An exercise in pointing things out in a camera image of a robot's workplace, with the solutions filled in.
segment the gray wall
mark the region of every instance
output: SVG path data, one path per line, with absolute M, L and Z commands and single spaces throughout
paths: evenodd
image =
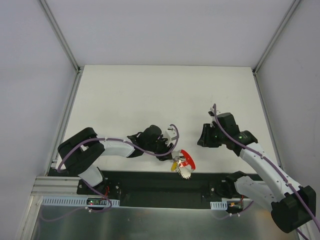
M 0 1 L 0 239 L 16 238 L 74 77 L 37 1 Z
M 320 219 L 320 1 L 301 3 L 258 81 L 284 168 L 318 193 Z

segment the white vent strip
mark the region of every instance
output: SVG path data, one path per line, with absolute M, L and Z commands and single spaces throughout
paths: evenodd
M 227 210 L 228 204 L 227 201 L 211 201 L 210 207 L 211 210 Z
M 87 197 L 74 196 L 44 196 L 42 205 L 44 206 L 64 206 L 64 207 L 108 207 L 107 200 L 101 201 L 102 205 L 87 205 Z M 112 207 L 119 207 L 120 200 L 110 199 Z

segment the metal frame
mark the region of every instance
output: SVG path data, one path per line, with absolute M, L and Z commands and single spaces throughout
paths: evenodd
M 68 45 L 68 43 L 67 43 L 67 41 L 61 31 L 61 28 L 58 25 L 47 1 L 46 0 L 38 0 L 38 2 L 40 4 L 41 8 L 43 9 L 45 16 L 47 17 L 47 19 L 52 27 L 52 30 L 57 37 L 57 40 L 60 42 L 61 47 L 63 48 L 65 54 L 67 55 L 70 63 L 72 64 L 72 66 L 76 72 L 76 77 L 73 81 L 73 85 L 70 90 L 68 100 L 67 100 L 66 105 L 64 107 L 64 112 L 63 112 L 63 116 L 62 116 L 62 119 L 61 119 L 59 127 L 58 127 L 57 135 L 55 136 L 55 142 L 54 142 L 54 144 L 51 148 L 51 151 L 50 151 L 50 157 L 48 159 L 48 168 L 47 168 L 47 172 L 46 172 L 46 173 L 48 173 L 49 170 L 51 169 L 51 167 L 55 167 L 55 162 L 57 161 L 57 157 L 58 157 L 57 147 L 62 142 L 63 137 L 65 135 L 67 124 L 68 124 L 71 110 L 72 110 L 72 107 L 73 107 L 73 104 L 74 104 L 74 101 L 76 98 L 77 90 L 79 87 L 79 83 L 80 83 L 82 72 L 83 72 L 84 68 L 80 67 L 78 65 L 78 63 L 77 63 L 77 61 L 76 61 L 76 59 L 75 59 L 75 57 L 69 47 L 69 45 Z M 302 2 L 302 0 L 293 0 L 292 1 L 292 4 L 290 5 L 288 11 L 286 12 L 285 16 L 283 17 L 281 23 L 279 24 L 278 28 L 276 29 L 275 33 L 273 34 L 271 40 L 269 41 L 267 47 L 265 48 L 262 56 L 259 59 L 256 67 L 253 70 L 254 80 L 256 83 L 259 98 L 261 100 L 263 113 L 265 115 L 267 127 L 269 130 L 269 134 L 271 136 L 271 141 L 272 141 L 272 145 L 275 150 L 276 158 L 279 163 L 281 163 L 280 157 L 279 157 L 279 152 L 278 152 L 278 148 L 275 143 L 274 134 L 273 134 L 273 131 L 272 131 L 272 128 L 270 125 L 266 104 L 265 104 L 264 98 L 261 94 L 260 87 L 259 87 L 259 80 L 257 79 L 257 72 L 260 70 L 265 59 L 267 58 L 267 56 L 269 55 L 269 53 L 273 49 L 275 43 L 279 39 L 279 36 L 281 36 L 281 34 L 283 33 L 284 28 L 287 26 L 289 20 L 291 19 L 291 17 L 293 16 L 294 12 L 296 11 L 297 7 L 299 6 L 299 4 L 301 2 Z M 18 231 L 18 235 L 17 235 L 18 238 L 17 239 L 21 239 L 21 240 L 30 240 L 31 239 L 32 233 L 35 228 L 36 219 L 38 216 L 40 205 L 41 205 L 41 202 L 43 199 L 43 195 L 46 195 L 46 196 L 75 196 L 75 195 L 77 195 L 76 192 L 77 192 L 77 186 L 78 186 L 79 179 L 80 178 L 78 178 L 78 177 L 57 177 L 57 176 L 56 177 L 49 177 L 49 176 L 37 177 L 35 180 L 34 187 L 32 189 L 29 201 L 28 201 L 26 212 L 25 212 L 24 217 L 22 219 L 22 224 L 21 224 L 20 229 Z M 310 240 L 314 239 L 314 236 L 312 235 L 312 232 L 310 231 L 310 224 L 309 223 L 302 226 L 300 228 L 300 230 Z

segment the white tabletop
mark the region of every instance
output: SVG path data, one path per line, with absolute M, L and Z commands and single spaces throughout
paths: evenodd
M 180 133 L 177 150 L 193 158 L 196 172 L 255 171 L 225 146 L 197 145 L 213 103 L 233 114 L 241 131 L 250 131 L 276 162 L 265 116 L 249 67 L 86 65 L 64 140 L 86 127 L 99 135 L 125 137 L 150 125 L 173 123 Z M 136 158 L 101 156 L 101 170 L 169 172 L 172 163 L 144 154 Z

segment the yellow object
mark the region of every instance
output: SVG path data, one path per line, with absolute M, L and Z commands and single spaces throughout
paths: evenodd
M 177 165 L 178 165 L 178 163 L 175 161 L 175 162 L 172 164 L 171 172 L 173 172 L 174 170 L 176 170 Z

